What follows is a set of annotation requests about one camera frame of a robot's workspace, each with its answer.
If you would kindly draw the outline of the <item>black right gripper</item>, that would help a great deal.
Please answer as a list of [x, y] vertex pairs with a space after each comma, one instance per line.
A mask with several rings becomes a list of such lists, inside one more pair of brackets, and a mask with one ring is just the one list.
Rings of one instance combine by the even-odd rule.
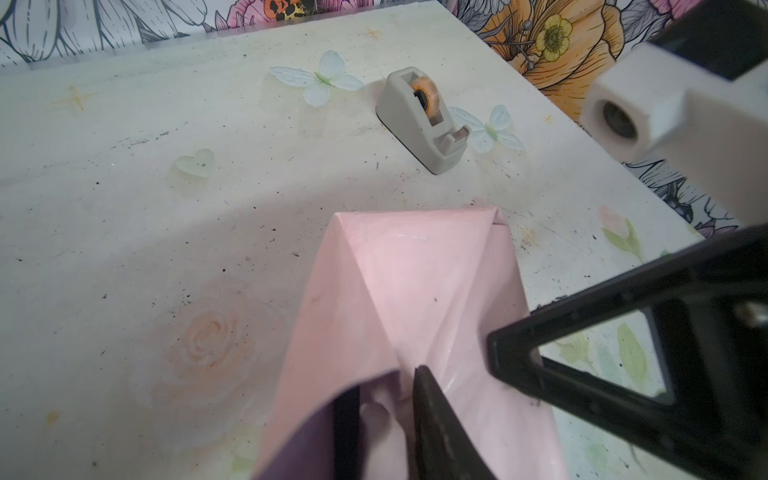
[[615, 160], [665, 167], [717, 216], [767, 221], [767, 4], [632, 1], [643, 35], [591, 83], [580, 122]]

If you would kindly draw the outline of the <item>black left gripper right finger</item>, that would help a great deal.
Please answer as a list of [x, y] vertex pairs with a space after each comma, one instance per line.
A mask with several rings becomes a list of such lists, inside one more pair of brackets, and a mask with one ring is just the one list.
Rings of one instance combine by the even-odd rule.
[[420, 479], [493, 478], [427, 366], [415, 370], [412, 400]]

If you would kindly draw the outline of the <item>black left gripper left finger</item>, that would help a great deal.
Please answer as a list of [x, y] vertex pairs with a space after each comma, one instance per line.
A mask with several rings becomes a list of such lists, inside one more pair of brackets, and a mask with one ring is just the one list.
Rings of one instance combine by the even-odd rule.
[[360, 387], [342, 392], [333, 407], [333, 468], [336, 480], [360, 477]]

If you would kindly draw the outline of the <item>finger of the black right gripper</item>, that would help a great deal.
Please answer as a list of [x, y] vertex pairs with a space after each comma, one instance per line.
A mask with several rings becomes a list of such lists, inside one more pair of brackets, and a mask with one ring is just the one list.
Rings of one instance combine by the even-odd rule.
[[[639, 315], [662, 389], [630, 389], [539, 354]], [[491, 374], [705, 479], [767, 475], [767, 228], [663, 256], [491, 332]]]

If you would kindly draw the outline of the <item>purple wrapping paper sheet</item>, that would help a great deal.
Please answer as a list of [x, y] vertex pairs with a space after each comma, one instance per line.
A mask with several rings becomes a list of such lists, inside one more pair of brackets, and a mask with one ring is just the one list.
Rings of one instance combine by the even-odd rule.
[[351, 389], [361, 394], [363, 477], [412, 477], [413, 378], [426, 366], [495, 477], [566, 478], [552, 409], [488, 370], [488, 334], [528, 313], [497, 207], [335, 214], [302, 299], [257, 477], [332, 478], [332, 403]]

